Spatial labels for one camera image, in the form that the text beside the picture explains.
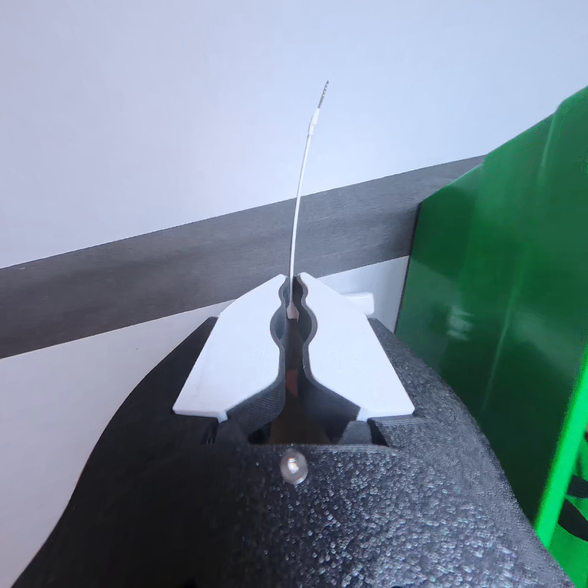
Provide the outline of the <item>green plastic bin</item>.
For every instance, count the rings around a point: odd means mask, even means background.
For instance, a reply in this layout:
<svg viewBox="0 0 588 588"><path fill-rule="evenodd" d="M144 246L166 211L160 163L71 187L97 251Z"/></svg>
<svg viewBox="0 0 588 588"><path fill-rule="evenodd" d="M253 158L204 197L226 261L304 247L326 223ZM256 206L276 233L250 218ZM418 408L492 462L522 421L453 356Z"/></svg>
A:
<svg viewBox="0 0 588 588"><path fill-rule="evenodd" d="M396 334L549 548L587 424L587 88L422 202Z"/></svg>

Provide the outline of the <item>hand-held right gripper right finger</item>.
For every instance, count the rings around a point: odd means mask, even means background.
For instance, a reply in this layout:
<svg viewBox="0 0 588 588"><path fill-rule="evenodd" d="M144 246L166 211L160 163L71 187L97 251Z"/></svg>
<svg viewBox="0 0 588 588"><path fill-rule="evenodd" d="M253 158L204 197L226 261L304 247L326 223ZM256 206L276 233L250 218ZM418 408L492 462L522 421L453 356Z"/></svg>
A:
<svg viewBox="0 0 588 588"><path fill-rule="evenodd" d="M306 272L295 280L303 338L299 386L305 409L322 422L413 415L415 406L363 310Z"/></svg>

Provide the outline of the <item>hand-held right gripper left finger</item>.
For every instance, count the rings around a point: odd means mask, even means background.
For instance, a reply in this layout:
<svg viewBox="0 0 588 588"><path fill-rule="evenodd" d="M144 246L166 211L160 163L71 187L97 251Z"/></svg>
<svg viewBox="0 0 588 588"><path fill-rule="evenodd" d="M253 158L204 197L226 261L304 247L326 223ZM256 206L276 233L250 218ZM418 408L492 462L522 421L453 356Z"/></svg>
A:
<svg viewBox="0 0 588 588"><path fill-rule="evenodd" d="M285 405L289 279L277 275L234 300L217 317L174 405L255 432Z"/></svg>

